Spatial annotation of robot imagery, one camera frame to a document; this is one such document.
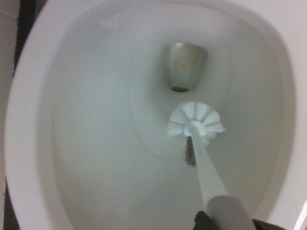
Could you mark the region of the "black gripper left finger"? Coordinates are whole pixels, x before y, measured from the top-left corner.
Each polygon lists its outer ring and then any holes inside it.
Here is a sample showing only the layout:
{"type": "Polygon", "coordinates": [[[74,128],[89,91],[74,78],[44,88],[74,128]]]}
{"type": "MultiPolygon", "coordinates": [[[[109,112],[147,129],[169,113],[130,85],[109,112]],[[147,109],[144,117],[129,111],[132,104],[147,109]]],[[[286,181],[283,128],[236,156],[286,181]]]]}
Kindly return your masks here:
{"type": "Polygon", "coordinates": [[[216,230],[217,225],[204,211],[198,211],[195,219],[193,230],[216,230]]]}

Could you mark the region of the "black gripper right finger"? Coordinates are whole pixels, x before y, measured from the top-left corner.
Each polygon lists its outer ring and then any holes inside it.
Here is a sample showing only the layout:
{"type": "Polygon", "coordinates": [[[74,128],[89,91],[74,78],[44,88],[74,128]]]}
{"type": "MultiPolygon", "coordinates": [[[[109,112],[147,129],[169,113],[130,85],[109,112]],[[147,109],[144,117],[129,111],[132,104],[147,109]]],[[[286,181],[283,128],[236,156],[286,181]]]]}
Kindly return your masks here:
{"type": "Polygon", "coordinates": [[[274,225],[258,219],[252,220],[257,230],[286,230],[278,225],[274,225]]]}

